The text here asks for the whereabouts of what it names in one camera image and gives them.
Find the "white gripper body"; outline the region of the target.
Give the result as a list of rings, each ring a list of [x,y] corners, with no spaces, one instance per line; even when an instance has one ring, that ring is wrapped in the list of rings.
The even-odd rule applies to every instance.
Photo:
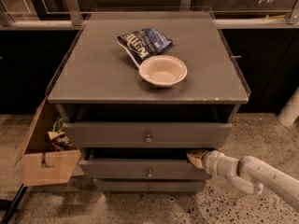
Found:
[[[203,166],[209,175],[216,175],[218,173],[218,164],[223,156],[222,152],[216,150],[208,151],[203,156]]]

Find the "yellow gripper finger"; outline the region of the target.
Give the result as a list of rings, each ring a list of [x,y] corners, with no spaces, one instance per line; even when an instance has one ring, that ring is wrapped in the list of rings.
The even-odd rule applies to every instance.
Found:
[[[203,149],[190,149],[186,152],[189,162],[198,169],[205,168],[203,158],[206,154],[207,151]]]

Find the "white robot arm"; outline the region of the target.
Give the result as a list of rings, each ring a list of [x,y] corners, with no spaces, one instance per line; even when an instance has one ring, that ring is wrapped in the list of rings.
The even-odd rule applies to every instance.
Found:
[[[196,168],[226,178],[233,187],[247,194],[259,195],[267,187],[299,211],[299,181],[264,161],[251,156],[238,160],[217,150],[204,149],[188,150],[187,158]]]

